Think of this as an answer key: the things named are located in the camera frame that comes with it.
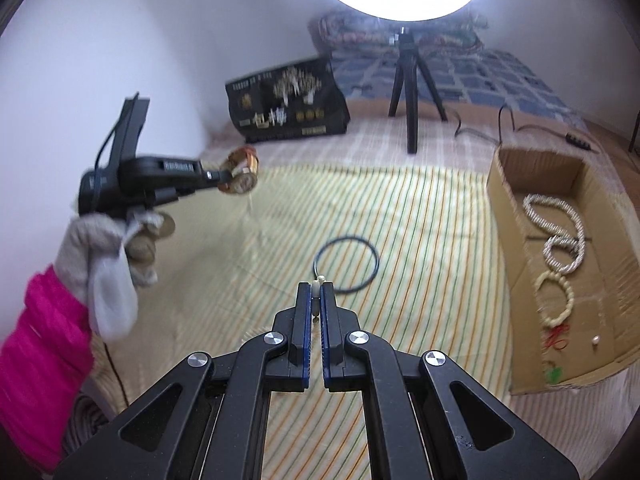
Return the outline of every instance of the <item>blue plaid bedspread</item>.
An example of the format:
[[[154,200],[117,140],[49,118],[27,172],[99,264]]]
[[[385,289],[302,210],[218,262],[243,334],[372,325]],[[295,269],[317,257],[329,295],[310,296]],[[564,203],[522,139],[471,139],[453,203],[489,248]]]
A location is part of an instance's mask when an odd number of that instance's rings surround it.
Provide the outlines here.
[[[396,60],[396,56],[363,57],[353,52],[336,51],[332,66],[335,80],[347,99],[391,98]],[[580,115],[508,52],[485,49],[465,56],[434,53],[425,61],[444,102],[496,108],[507,103],[514,110],[586,129]],[[418,96],[433,102],[419,73]]]

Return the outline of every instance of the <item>gloved hand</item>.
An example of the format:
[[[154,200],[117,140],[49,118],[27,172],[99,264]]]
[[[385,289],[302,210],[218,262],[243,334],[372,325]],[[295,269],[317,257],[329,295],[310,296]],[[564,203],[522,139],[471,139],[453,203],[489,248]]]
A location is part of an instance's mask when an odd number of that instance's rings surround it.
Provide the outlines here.
[[[137,215],[129,224],[103,214],[84,215],[69,224],[53,268],[67,290],[89,308],[92,330],[105,341],[129,333],[138,312],[133,286],[158,280],[152,267],[155,242],[174,229],[169,215],[153,212]]]

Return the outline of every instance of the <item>silver screw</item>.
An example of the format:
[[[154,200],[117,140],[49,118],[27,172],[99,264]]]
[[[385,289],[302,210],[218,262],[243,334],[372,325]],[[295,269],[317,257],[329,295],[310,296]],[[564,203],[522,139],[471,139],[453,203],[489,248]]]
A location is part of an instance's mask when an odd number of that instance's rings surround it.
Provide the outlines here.
[[[349,341],[356,345],[364,345],[369,340],[369,334],[362,330],[356,330],[349,334]]]
[[[428,365],[442,366],[447,360],[447,357],[442,352],[438,352],[437,350],[429,350],[424,355],[424,360]]]
[[[264,342],[267,345],[279,345],[284,341],[284,336],[280,332],[267,332],[264,335]]]
[[[209,357],[204,352],[194,352],[189,357],[187,357],[187,362],[190,367],[200,368],[204,366],[209,361]]]

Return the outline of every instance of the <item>open cardboard box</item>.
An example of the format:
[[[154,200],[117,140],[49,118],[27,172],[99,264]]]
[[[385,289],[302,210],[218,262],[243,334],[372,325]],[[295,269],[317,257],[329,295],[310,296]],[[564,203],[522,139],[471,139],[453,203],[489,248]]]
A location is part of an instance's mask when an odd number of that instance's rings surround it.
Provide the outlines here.
[[[640,355],[640,267],[622,219],[595,171],[580,158],[555,152],[501,147],[495,152],[487,191],[504,252],[511,293],[513,359],[511,393],[560,386],[587,386],[629,366]],[[564,349],[545,349],[548,330],[539,308],[555,317],[566,306],[557,283],[534,282],[548,270],[542,256],[549,235],[524,214],[523,198],[540,193],[568,200],[584,223],[587,245],[582,265],[567,276],[575,293],[565,323]],[[575,233],[560,210],[535,205],[546,219]],[[563,262],[570,257],[554,251]],[[594,336],[600,337],[597,345]]]

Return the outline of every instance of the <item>watch face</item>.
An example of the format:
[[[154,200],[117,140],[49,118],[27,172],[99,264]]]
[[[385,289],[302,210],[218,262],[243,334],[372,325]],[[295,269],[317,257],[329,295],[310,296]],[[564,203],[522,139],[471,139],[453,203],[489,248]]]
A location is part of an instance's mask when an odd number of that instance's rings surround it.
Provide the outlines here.
[[[242,173],[233,179],[231,189],[238,194],[249,193],[257,183],[258,179],[253,173]]]

